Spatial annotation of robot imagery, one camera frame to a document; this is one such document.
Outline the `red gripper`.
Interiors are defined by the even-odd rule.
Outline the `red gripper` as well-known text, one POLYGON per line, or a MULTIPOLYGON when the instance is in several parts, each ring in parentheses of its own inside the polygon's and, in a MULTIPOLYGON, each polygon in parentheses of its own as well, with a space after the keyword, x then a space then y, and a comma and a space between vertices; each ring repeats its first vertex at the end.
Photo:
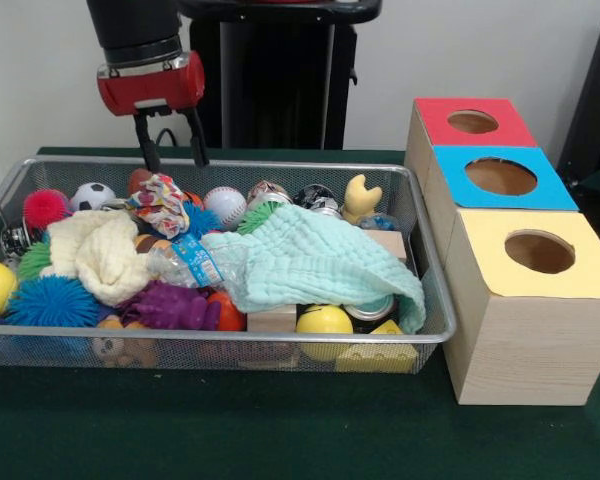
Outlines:
POLYGON ((158 173, 161 159, 149 135, 145 110, 169 108, 184 110, 191 130, 194 164, 209 164, 204 129, 194 108, 205 90, 205 74, 200 56, 195 51, 158 63, 115 69, 106 64, 97 71, 97 86, 103 103, 115 116, 135 115, 135 131, 146 169, 158 173))

